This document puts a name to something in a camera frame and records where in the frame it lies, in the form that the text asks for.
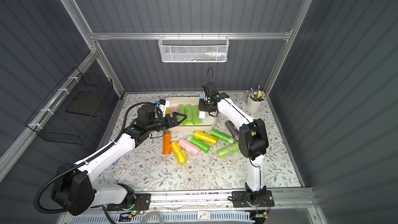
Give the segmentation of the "white blue labelled roll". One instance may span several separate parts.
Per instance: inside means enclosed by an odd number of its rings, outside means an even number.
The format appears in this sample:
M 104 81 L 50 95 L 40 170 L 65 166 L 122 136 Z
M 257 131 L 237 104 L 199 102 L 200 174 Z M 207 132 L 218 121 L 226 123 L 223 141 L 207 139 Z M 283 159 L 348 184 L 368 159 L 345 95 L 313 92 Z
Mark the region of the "white blue labelled roll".
M 204 104 L 205 104 L 205 94 L 200 94 L 200 99 L 199 99 L 199 118 L 204 119 L 206 117 L 206 112 L 204 111 Z

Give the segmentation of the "orange trash bag roll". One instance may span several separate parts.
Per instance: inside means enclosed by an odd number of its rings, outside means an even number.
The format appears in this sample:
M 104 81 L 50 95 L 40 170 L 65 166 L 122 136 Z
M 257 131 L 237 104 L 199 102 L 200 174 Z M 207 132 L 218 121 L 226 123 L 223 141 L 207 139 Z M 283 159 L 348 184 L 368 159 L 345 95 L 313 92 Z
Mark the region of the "orange trash bag roll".
M 163 132 L 163 155 L 171 154 L 171 132 L 169 130 L 165 130 Z

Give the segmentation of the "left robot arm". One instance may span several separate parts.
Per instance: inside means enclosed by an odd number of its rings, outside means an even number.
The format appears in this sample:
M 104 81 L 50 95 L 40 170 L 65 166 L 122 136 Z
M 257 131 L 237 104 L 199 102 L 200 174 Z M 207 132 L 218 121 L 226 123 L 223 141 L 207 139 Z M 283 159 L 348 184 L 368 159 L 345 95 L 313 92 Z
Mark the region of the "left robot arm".
M 37 192 L 33 204 L 44 214 L 68 212 L 80 215 L 88 208 L 123 203 L 134 194 L 124 185 L 94 187 L 96 178 L 117 159 L 137 148 L 153 131 L 165 131 L 182 124 L 187 115 L 166 114 L 168 101 L 140 102 L 130 106 L 118 136 L 101 149 L 74 164 L 59 166 L 54 178 Z

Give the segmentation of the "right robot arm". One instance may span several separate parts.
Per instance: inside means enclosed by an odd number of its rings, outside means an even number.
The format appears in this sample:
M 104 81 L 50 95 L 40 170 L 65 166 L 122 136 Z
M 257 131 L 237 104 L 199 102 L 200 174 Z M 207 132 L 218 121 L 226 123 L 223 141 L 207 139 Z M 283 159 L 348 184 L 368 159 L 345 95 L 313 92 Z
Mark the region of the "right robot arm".
M 255 205 L 266 196 L 263 162 L 269 143 L 265 123 L 246 114 L 226 93 L 220 93 L 214 83 L 204 85 L 203 90 L 204 98 L 199 100 L 199 110 L 209 114 L 221 113 L 238 129 L 238 147 L 247 158 L 246 199 Z

